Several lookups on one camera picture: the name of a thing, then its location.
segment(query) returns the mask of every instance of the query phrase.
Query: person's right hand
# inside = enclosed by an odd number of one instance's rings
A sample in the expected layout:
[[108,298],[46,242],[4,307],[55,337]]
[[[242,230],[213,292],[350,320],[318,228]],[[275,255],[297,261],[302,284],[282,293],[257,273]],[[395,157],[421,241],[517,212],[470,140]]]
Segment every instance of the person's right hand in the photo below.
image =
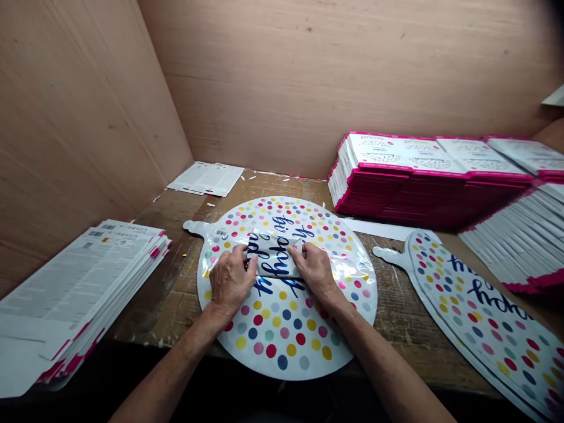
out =
[[325,306],[345,300],[343,292],[333,279],[329,256],[325,251],[311,243],[303,244],[303,253],[296,248],[289,248],[298,271],[311,291]]

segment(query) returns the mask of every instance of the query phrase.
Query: yellow dot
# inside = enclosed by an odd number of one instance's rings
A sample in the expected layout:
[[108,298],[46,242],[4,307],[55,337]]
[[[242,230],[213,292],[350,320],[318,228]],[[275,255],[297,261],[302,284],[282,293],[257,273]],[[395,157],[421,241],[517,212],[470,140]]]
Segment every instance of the yellow dot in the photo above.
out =
[[333,357],[333,354],[331,353],[331,348],[329,348],[328,346],[325,346],[321,349],[321,353],[323,354],[323,357],[326,360],[330,360],[331,357]]
[[545,379],[546,383],[548,383],[553,389],[558,388],[556,381],[552,377],[548,376],[546,373],[543,373],[542,377]]
[[240,337],[240,338],[237,340],[236,346],[237,346],[237,349],[238,349],[238,350],[244,349],[244,348],[247,346],[247,338],[245,338],[245,337]]
[[532,361],[539,362],[539,358],[531,350],[527,350],[527,355],[531,358]]
[[286,348],[286,352],[291,357],[295,356],[296,355],[296,346],[294,344],[288,345],[288,347]]
[[503,372],[504,375],[506,375],[507,377],[510,376],[509,369],[507,368],[507,366],[505,364],[503,364],[501,361],[498,361],[497,365],[498,365],[499,369]]
[[556,367],[551,367],[550,370],[554,376],[562,380],[562,373]]

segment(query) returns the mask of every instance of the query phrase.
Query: polka dot balloon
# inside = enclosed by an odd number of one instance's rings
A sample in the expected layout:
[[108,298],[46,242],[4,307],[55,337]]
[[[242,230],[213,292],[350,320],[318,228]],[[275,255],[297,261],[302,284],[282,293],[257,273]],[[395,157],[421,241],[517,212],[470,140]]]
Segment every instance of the polka dot balloon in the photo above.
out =
[[[234,207],[214,224],[188,221],[184,228],[204,238],[197,279],[202,308],[212,297],[209,275],[217,259],[235,245],[247,244],[249,234],[257,228],[324,249],[339,289],[374,323],[378,292],[368,254],[339,217],[317,204],[291,197],[262,197]],[[322,377],[352,359],[332,317],[301,280],[257,277],[218,340],[242,364],[282,380]]]
[[564,345],[550,331],[424,233],[408,237],[402,259],[374,253],[406,269],[441,329],[500,392],[525,412],[557,420]]

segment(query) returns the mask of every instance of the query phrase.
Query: stack of papers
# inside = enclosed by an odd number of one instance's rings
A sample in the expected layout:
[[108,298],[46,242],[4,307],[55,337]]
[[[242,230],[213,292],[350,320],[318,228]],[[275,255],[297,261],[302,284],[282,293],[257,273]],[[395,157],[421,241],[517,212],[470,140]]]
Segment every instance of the stack of papers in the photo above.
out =
[[[338,150],[329,190],[340,213],[438,230],[457,230],[520,195],[532,176],[501,161],[452,155],[446,139],[350,132]],[[501,164],[506,170],[500,170]]]
[[63,387],[170,244],[164,230],[106,220],[0,301],[0,398]]
[[562,291],[564,185],[539,184],[460,238],[510,291]]
[[196,162],[167,188],[191,194],[226,197],[243,173],[242,167]]
[[564,155],[538,141],[486,137],[488,146],[544,182],[564,183]]

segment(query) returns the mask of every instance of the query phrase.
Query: green dot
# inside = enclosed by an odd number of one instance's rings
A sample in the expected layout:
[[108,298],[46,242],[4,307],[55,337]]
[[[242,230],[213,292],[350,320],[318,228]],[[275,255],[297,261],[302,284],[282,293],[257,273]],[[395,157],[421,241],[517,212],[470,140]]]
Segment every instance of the green dot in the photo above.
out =
[[512,360],[515,360],[515,354],[509,348],[505,347],[505,354]]
[[335,334],[331,334],[331,342],[333,343],[333,345],[339,345],[341,343],[341,341]]

